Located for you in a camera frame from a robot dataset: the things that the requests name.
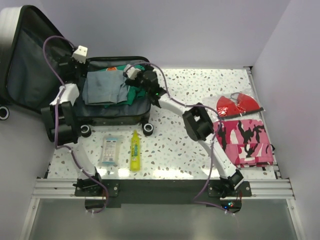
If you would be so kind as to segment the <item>green Guess shirt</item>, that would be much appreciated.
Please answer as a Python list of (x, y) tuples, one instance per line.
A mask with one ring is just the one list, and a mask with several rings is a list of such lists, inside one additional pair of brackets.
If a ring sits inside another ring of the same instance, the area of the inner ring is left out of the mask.
[[(124, 71), (125, 67), (126, 65), (120, 65), (117, 67), (108, 67), (106, 69), (103, 69), (102, 71)], [(140, 64), (134, 66), (134, 68), (140, 69), (140, 70), (145, 69)], [(121, 105), (131, 106), (136, 99), (144, 98), (146, 95), (145, 90), (143, 90), (141, 87), (139, 88), (139, 87), (126, 85), (126, 88), (127, 88), (126, 100), (118, 100), (117, 103), (106, 103), (104, 107), (109, 108), (110, 106), (121, 106)]]

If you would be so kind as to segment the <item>light blue jeans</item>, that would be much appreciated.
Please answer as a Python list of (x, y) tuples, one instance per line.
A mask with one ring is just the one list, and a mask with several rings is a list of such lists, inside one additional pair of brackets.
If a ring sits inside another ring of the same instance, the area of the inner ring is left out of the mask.
[(117, 104), (128, 100), (128, 87), (122, 70), (87, 73), (82, 90), (86, 105)]

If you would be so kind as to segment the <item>red item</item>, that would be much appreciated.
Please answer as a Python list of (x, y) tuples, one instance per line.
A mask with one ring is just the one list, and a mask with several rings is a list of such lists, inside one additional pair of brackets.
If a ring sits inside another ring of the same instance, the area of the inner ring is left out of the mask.
[(203, 98), (202, 103), (215, 109), (223, 120), (257, 114), (265, 110), (257, 100), (255, 93), (249, 88), (238, 92), (207, 96)]

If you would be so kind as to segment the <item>pink camouflage pants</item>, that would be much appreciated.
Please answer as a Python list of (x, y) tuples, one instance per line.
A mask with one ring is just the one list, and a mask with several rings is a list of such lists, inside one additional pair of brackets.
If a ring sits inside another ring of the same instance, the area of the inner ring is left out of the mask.
[(217, 140), (238, 168), (265, 167), (274, 163), (274, 147), (261, 120), (243, 119), (213, 123)]

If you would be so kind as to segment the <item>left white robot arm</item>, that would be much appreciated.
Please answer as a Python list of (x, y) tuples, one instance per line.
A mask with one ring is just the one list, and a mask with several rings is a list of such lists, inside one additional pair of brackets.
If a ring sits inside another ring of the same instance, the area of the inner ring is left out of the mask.
[(62, 84), (49, 106), (41, 109), (46, 133), (57, 150), (65, 149), (71, 155), (77, 171), (75, 188), (89, 196), (99, 196), (104, 192), (104, 184), (80, 139), (89, 137), (91, 128), (76, 115), (77, 102), (83, 90), (82, 64), (65, 55), (58, 59), (57, 70)]

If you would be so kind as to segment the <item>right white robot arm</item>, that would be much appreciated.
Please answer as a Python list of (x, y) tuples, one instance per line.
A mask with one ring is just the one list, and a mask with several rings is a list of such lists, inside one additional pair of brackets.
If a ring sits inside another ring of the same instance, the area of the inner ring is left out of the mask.
[(160, 87), (157, 73), (153, 70), (127, 69), (123, 75), (127, 85), (145, 90), (152, 105), (182, 117), (189, 138), (202, 145), (211, 158), (210, 166), (218, 170), (221, 197), (235, 196), (241, 190), (244, 177), (220, 146), (218, 132), (214, 130), (214, 123), (207, 112), (209, 107), (201, 103), (186, 105), (174, 99)]

